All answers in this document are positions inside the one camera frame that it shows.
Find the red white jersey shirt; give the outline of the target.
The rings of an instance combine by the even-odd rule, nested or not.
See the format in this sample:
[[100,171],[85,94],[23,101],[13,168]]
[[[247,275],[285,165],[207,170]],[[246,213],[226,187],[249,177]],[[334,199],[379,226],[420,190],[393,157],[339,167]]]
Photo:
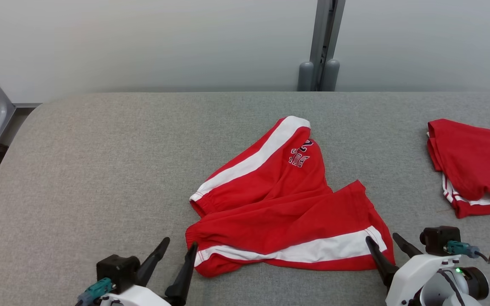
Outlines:
[[490,215],[490,129],[447,119],[428,123],[427,150],[457,218]]

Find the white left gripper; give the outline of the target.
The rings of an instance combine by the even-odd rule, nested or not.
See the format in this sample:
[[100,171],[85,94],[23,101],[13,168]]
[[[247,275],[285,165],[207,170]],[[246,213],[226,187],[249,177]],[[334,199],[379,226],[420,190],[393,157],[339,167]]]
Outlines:
[[185,254],[185,261],[175,281],[166,288],[165,299],[146,287],[157,264],[163,259],[170,241],[170,238],[163,238],[140,265],[136,273],[136,285],[121,294],[103,295],[100,306],[185,306],[198,252],[197,242],[193,242]]

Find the grey vertical metal post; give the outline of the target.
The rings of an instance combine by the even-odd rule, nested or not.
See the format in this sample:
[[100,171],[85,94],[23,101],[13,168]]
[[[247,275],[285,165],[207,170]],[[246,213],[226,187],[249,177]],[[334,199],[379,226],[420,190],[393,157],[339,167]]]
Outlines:
[[310,59],[299,66],[297,91],[335,91],[340,62],[335,59],[346,0],[317,0]]

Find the red white sports shorts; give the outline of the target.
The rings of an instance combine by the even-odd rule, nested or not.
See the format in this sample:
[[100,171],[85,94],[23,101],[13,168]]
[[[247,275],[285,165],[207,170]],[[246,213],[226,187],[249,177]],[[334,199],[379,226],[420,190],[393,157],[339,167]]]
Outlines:
[[214,172],[191,195],[200,221],[185,232],[197,243],[204,277],[267,263],[294,269],[376,269],[370,237],[394,264],[389,229],[356,180],[332,190],[308,120],[287,116]]

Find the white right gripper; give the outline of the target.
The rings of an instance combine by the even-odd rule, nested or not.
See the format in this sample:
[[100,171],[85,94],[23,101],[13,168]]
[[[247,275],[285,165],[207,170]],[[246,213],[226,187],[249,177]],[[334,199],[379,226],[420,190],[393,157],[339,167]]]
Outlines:
[[408,260],[401,268],[392,264],[379,249],[371,236],[365,242],[373,257],[377,271],[387,288],[385,302],[387,306],[403,306],[403,301],[413,299],[416,293],[438,272],[446,267],[453,267],[454,256],[437,256],[423,254],[416,246],[393,232],[392,238]]

